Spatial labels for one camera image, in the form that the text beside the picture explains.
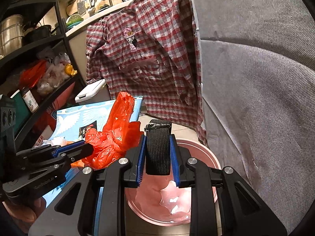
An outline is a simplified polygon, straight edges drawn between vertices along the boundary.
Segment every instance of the black pan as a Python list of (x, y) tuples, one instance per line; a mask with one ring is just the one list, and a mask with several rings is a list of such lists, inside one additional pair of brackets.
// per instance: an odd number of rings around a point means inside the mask
[(35, 42), (35, 41), (38, 41), (40, 39), (44, 39), (50, 36), (51, 36), (51, 25), (44, 25), (29, 32), (23, 38), (23, 42), (25, 44), (29, 44), (31, 42)]

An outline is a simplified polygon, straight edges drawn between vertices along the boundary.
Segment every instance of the checkered fabric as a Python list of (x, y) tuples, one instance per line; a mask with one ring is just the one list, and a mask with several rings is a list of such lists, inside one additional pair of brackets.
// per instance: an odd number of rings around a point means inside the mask
[(144, 96), (148, 114), (193, 128), (204, 143), (201, 65), (191, 0), (134, 0), (87, 30), (87, 82)]

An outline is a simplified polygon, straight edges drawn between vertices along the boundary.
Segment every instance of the hand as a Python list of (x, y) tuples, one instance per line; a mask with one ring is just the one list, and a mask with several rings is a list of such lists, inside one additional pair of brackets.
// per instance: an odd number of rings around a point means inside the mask
[(46, 200), (43, 197), (36, 199), (33, 208), (26, 207), (22, 204), (15, 205), (9, 200), (4, 201), (3, 205), (18, 227), (20, 227), (24, 233), (28, 233), (31, 225), (46, 208)]

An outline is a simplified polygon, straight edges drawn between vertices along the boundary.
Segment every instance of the orange plastic bag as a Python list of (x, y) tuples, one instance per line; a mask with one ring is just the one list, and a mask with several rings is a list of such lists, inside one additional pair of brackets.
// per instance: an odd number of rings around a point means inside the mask
[(140, 122), (129, 122), (133, 113), (134, 98), (127, 92), (119, 92), (103, 131), (89, 129), (85, 142), (94, 147), (93, 154), (82, 161), (93, 169), (102, 169), (125, 156), (126, 151), (139, 144)]
[(34, 67), (24, 71), (20, 76), (20, 87), (34, 87), (46, 72), (46, 60), (41, 59)]

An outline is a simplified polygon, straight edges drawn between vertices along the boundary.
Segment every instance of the gray curtain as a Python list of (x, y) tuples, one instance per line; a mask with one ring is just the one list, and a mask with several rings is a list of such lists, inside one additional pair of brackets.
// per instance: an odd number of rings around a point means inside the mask
[(210, 149), (290, 233), (315, 199), (315, 23), (302, 0), (193, 0)]

